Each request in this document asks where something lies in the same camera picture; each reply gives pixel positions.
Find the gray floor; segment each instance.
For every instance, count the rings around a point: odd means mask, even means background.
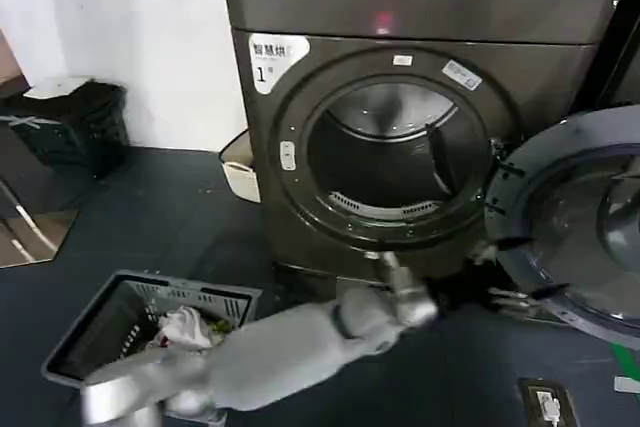
[[[2,425],[80,425],[76,392],[39,368],[116,270],[258,287],[260,315],[281,305],[260,206],[231,194],[215,155],[139,150],[83,205],[54,262],[0,271]],[[569,389],[582,427],[637,427],[638,402],[613,391],[620,373],[604,342],[469,308],[228,425],[525,427],[517,381],[533,377]]]

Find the label sticker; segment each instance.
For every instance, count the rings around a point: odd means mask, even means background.
[[[442,69],[442,73],[468,90],[474,91],[482,83],[482,79],[463,67],[455,60],[450,60]]]
[[[309,41],[302,35],[251,34],[249,54],[253,85],[267,95],[296,62],[309,53]]]
[[[413,55],[394,55],[393,65],[410,66],[413,64]]]

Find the gray robot arm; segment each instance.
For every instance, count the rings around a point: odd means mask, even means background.
[[[255,410],[385,352],[404,330],[433,320],[437,307],[394,254],[369,255],[385,265],[391,293],[353,288],[286,310],[232,332],[204,356],[150,351],[110,364],[85,382],[85,423],[157,426],[159,402],[187,417]]]

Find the laundry basket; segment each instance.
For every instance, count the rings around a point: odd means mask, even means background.
[[[235,328],[253,319],[261,291],[119,271],[107,281],[43,365],[43,375],[79,388],[99,367],[136,352],[158,332],[158,318],[180,306]]]

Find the dryer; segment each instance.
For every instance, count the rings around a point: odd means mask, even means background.
[[[576,96],[574,111],[640,102],[640,2],[620,0]]]
[[[275,260],[376,281],[363,251],[458,269],[495,165],[565,115],[616,0],[227,4]]]

